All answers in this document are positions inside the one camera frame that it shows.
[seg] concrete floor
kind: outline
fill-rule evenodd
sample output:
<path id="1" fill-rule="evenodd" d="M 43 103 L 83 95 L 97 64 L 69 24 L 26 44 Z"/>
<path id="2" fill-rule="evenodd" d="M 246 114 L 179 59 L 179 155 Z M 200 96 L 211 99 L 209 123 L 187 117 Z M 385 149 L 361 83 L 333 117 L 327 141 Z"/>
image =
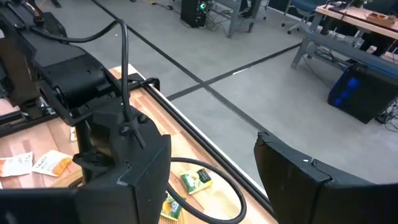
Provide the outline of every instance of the concrete floor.
<path id="1" fill-rule="evenodd" d="M 44 4 L 44 10 L 58 17 L 70 37 L 90 35 L 112 21 L 89 1 L 60 2 L 62 9 L 54 8 L 49 1 Z M 227 39 L 221 28 L 217 32 L 186 28 L 178 14 L 142 1 L 100 2 L 196 77 L 192 79 L 131 34 L 129 62 L 144 76 L 159 77 L 166 96 L 302 40 L 300 33 L 287 35 L 280 23 L 289 19 L 272 11 L 267 13 L 266 21 L 259 15 L 251 34 L 245 32 L 246 27 L 241 27 L 232 39 Z M 179 11 L 178 1 L 173 4 Z M 81 46 L 107 67 L 120 64 L 119 29 Z M 376 122 L 364 125 L 329 106 L 326 103 L 329 88 L 304 62 L 296 70 L 290 69 L 296 51 L 288 51 L 217 81 L 210 85 L 211 91 L 199 88 L 173 100 L 173 104 L 259 184 L 253 155 L 258 127 L 231 110 L 231 104 L 299 151 L 371 182 L 398 182 L 396 133 Z M 308 63 L 330 86 L 341 75 L 315 59 Z"/>

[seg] black power cord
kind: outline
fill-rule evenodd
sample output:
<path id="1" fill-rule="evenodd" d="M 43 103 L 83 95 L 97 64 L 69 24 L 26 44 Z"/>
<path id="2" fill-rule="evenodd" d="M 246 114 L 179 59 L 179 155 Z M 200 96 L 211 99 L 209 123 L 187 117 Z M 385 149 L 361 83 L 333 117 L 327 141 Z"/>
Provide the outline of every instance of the black power cord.
<path id="1" fill-rule="evenodd" d="M 86 42 L 90 42 L 92 40 L 96 40 L 96 39 L 102 37 L 103 35 L 108 33 L 111 29 L 113 29 L 116 25 L 118 25 L 118 22 L 113 21 L 112 23 L 107 25 L 103 30 L 99 31 L 98 33 L 96 33 L 94 35 L 91 35 L 91 36 L 85 37 L 85 38 L 68 38 L 68 37 L 53 35 L 50 33 L 46 33 L 37 27 L 31 27 L 30 29 L 31 29 L 31 31 L 35 32 L 36 34 L 39 34 L 40 36 L 51 39 L 51 40 L 58 40 L 58 41 L 69 42 L 69 43 L 86 43 Z"/>
<path id="2" fill-rule="evenodd" d="M 96 0 L 91 0 L 93 3 L 95 3 L 98 7 L 100 7 L 103 11 L 105 11 L 107 14 L 109 14 L 109 11 L 107 8 L 105 8 L 103 5 L 101 5 L 99 2 Z M 121 88 L 122 88 L 122 101 L 123 101 L 123 109 L 124 109 L 124 117 L 127 122 L 134 122 L 136 121 L 136 118 L 133 116 L 132 111 L 130 109 L 130 103 L 129 103 L 129 91 L 128 91 L 128 58 L 129 58 L 129 47 L 128 47 L 128 32 L 127 32 L 127 25 L 126 23 L 117 18 L 115 21 L 110 23 L 107 27 L 105 27 L 103 30 L 98 32 L 97 34 L 94 34 L 90 37 L 86 38 L 67 38 L 67 37 L 60 37 L 52 34 L 45 33 L 41 31 L 40 29 L 36 27 L 31 27 L 30 29 L 35 32 L 36 34 L 52 39 L 52 40 L 58 40 L 62 42 L 71 42 L 71 43 L 85 43 L 89 42 L 91 40 L 95 40 L 100 38 L 101 36 L 105 35 L 107 32 L 109 32 L 116 24 L 119 24 L 121 26 L 122 30 L 122 74 L 121 74 Z M 145 143 L 144 140 L 142 139 L 139 131 L 135 128 L 133 128 L 134 134 L 136 135 L 137 140 L 139 141 L 139 144 L 141 145 L 141 148 L 145 148 Z M 199 218 L 200 220 L 203 220 L 204 222 L 208 222 L 211 224 L 237 224 L 240 223 L 243 218 L 246 216 L 247 212 L 247 205 L 246 201 L 244 199 L 244 195 L 240 191 L 239 187 L 234 183 L 234 181 L 228 177 L 226 174 L 224 174 L 222 171 L 220 171 L 218 168 L 215 166 L 212 166 L 210 164 L 207 164 L 202 161 L 194 160 L 194 159 L 189 159 L 189 158 L 181 158 L 181 157 L 172 157 L 171 158 L 172 162 L 186 162 L 186 163 L 191 163 L 191 164 L 196 164 L 199 166 L 203 166 L 209 170 L 212 170 L 216 174 L 220 175 L 229 185 L 234 189 L 236 192 L 239 201 L 241 202 L 241 211 L 239 215 L 231 220 L 219 220 L 215 219 L 212 217 L 209 217 L 202 212 L 199 212 L 197 209 L 192 207 L 190 204 L 188 204 L 179 194 L 171 187 L 170 184 L 167 185 L 167 191 L 169 194 L 172 196 L 172 198 L 181 205 L 186 211 L 190 212 L 192 215 L 195 217 Z M 75 181 L 72 185 L 76 186 L 78 185 L 79 181 Z"/>
<path id="3" fill-rule="evenodd" d="M 219 220 L 216 218 L 209 217 L 202 212 L 199 212 L 197 209 L 192 207 L 189 203 L 187 203 L 179 194 L 173 189 L 173 187 L 170 184 L 167 184 L 167 191 L 170 194 L 170 196 L 179 204 L 181 207 L 183 207 L 187 212 L 191 213 L 195 217 L 199 218 L 200 220 L 211 223 L 211 224 L 232 224 L 232 223 L 240 223 L 243 218 L 246 216 L 247 212 L 247 205 L 246 201 L 244 199 L 244 196 L 242 192 L 240 191 L 239 187 L 234 183 L 234 181 L 228 177 L 226 174 L 224 174 L 222 171 L 220 171 L 217 167 L 212 166 L 210 164 L 207 164 L 206 162 L 198 161 L 196 159 L 190 159 L 190 158 L 181 158 L 181 157 L 172 157 L 172 162 L 184 162 L 184 163 L 189 163 L 189 164 L 196 164 L 199 166 L 202 166 L 204 168 L 207 168 L 209 170 L 212 170 L 219 176 L 221 176 L 229 185 L 233 188 L 235 191 L 236 195 L 239 198 L 239 201 L 241 202 L 241 212 L 239 215 L 231 220 Z"/>

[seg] computer case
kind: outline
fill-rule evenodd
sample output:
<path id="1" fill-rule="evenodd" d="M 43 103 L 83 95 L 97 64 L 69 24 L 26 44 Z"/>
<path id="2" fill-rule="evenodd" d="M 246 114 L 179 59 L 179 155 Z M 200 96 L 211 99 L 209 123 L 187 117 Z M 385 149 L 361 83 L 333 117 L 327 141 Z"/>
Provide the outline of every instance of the computer case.
<path id="1" fill-rule="evenodd" d="M 207 0 L 182 0 L 181 20 L 189 24 L 192 28 L 204 27 L 207 2 Z"/>
<path id="2" fill-rule="evenodd" d="M 328 103 L 367 124 L 397 95 L 397 75 L 354 64 L 329 92 Z"/>

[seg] wooden tabletop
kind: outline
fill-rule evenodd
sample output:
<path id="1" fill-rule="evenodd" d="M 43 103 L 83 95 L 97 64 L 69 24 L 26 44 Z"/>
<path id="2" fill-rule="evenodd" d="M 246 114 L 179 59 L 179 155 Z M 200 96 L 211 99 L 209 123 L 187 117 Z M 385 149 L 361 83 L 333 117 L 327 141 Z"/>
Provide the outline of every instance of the wooden tabletop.
<path id="1" fill-rule="evenodd" d="M 315 11 L 320 14 L 324 14 L 326 16 L 333 17 L 335 19 L 340 20 L 341 18 L 343 18 L 342 21 L 350 23 L 354 26 L 362 27 L 364 29 L 391 37 L 393 39 L 398 39 L 398 22 L 396 22 L 395 25 L 391 27 L 391 28 L 395 29 L 396 31 L 391 31 L 391 30 L 385 29 L 383 27 L 375 26 L 368 22 L 364 22 L 359 19 L 352 18 L 350 16 L 343 17 L 342 14 L 339 14 L 337 12 L 333 12 L 333 11 L 329 10 L 328 8 L 330 8 L 330 7 L 333 7 L 333 6 L 329 5 L 327 8 L 325 8 L 325 5 L 318 6 Z M 366 16 L 368 14 L 372 13 L 373 11 L 363 9 L 363 8 L 349 7 L 347 10 L 341 10 L 341 12 L 346 12 L 347 15 L 351 15 L 351 16 L 354 16 L 354 17 L 357 17 L 360 19 L 366 19 Z"/>
<path id="2" fill-rule="evenodd" d="M 110 71 L 115 77 L 120 78 L 120 67 L 112 68 Z M 136 70 L 129 67 L 129 73 L 133 72 L 136 72 Z M 172 156 L 198 159 L 213 164 L 225 171 L 144 89 L 141 88 L 132 91 L 130 103 L 148 115 L 148 117 L 155 122 L 162 134 L 171 135 Z M 15 110 L 15 108 L 9 105 L 7 106 L 5 100 L 0 101 L 0 114 L 13 110 Z M 0 138 L 0 157 L 11 157 L 33 151 L 35 163 L 42 154 L 52 149 L 71 156 L 78 152 L 77 143 L 70 141 L 70 127 L 61 119 L 54 119 Z M 175 186 L 175 189 L 180 194 L 187 195 L 182 181 L 179 178 L 180 173 L 196 167 L 196 165 L 191 164 L 172 163 L 169 182 Z M 56 181 L 70 175 L 78 169 L 80 169 L 80 167 L 72 163 L 60 177 L 31 173 L 18 177 L 0 177 L 0 183 L 5 189 L 50 187 Z M 187 202 L 209 216 L 220 219 L 234 218 L 240 211 L 238 197 L 228 183 L 221 177 L 217 175 L 211 175 L 211 177 L 214 179 L 213 185 L 193 195 L 189 195 Z M 249 193 L 242 187 L 241 190 L 248 204 L 246 218 L 241 223 L 277 223 Z M 197 224 L 203 222 L 191 214 L 188 214 L 188 223 Z"/>

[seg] workbench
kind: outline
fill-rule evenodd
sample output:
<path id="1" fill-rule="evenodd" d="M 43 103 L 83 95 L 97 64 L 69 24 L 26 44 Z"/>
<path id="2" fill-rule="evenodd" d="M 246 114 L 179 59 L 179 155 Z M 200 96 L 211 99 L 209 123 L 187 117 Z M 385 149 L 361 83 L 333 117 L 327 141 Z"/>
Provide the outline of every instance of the workbench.
<path id="1" fill-rule="evenodd" d="M 350 46 L 347 43 L 338 41 L 335 38 L 322 35 L 319 32 L 317 32 L 317 28 L 324 16 L 330 16 L 336 20 L 347 22 L 362 29 L 377 32 L 379 34 L 391 37 L 393 39 L 398 39 L 398 23 L 396 22 L 395 25 L 393 25 L 392 27 L 390 27 L 390 29 L 388 29 L 363 21 L 364 19 L 366 19 L 366 16 L 368 14 L 372 13 L 372 11 L 370 10 L 357 8 L 357 7 L 349 7 L 347 9 L 341 10 L 339 13 L 330 10 L 331 7 L 332 6 L 324 5 L 324 6 L 318 6 L 316 8 L 315 17 L 311 23 L 310 28 L 306 30 L 305 37 L 303 38 L 301 46 L 297 51 L 297 54 L 291 64 L 291 67 L 295 69 L 304 55 L 309 55 L 310 58 L 312 57 L 317 58 L 340 70 L 345 70 L 348 66 L 351 65 L 345 62 L 345 60 L 342 59 L 340 60 L 338 57 L 333 57 L 333 61 L 330 61 L 325 59 L 324 57 L 317 55 L 316 50 L 319 49 L 319 46 L 323 46 L 334 52 L 338 52 L 341 55 L 347 56 L 348 58 L 352 58 L 357 62 L 361 62 L 366 65 L 371 65 L 392 75 L 397 75 L 398 65 L 389 62 L 387 60 L 383 60 L 382 58 L 374 56 L 372 54 L 363 52 L 359 49 Z"/>
<path id="2" fill-rule="evenodd" d="M 120 78 L 121 67 L 112 68 L 109 71 L 115 77 Z M 130 65 L 129 74 L 132 73 L 137 73 L 136 75 L 142 77 Z M 248 212 L 242 223 L 277 223 L 264 206 L 265 191 L 197 129 L 192 122 L 184 117 L 159 91 L 148 86 L 134 90 L 131 92 L 130 103 L 148 115 L 154 121 L 161 134 L 171 135 L 172 156 L 189 157 L 205 161 L 224 172 L 228 169 L 227 173 L 239 183 L 238 185 L 248 204 Z M 15 110 L 18 109 L 9 106 L 5 99 L 0 100 L 0 114 Z M 254 144 L 248 146 L 246 150 L 252 150 Z M 71 156 L 78 152 L 77 142 L 70 140 L 70 127 L 59 118 L 0 139 L 0 157 L 11 157 L 32 151 L 34 153 L 33 162 L 35 163 L 41 155 L 50 150 L 58 150 Z M 194 167 L 196 165 L 172 163 L 169 182 L 178 193 L 188 196 L 187 202 L 201 212 L 220 219 L 234 218 L 240 211 L 238 197 L 233 192 L 233 189 L 214 173 L 211 175 L 214 179 L 211 187 L 193 195 L 186 193 L 179 175 L 181 172 Z M 80 170 L 80 167 L 72 163 L 60 177 L 33 172 L 15 177 L 0 177 L 0 183 L 5 189 L 51 187 L 54 183 L 75 173 L 77 170 Z M 188 220 L 187 223 L 203 223 L 191 214 L 185 213 Z"/>

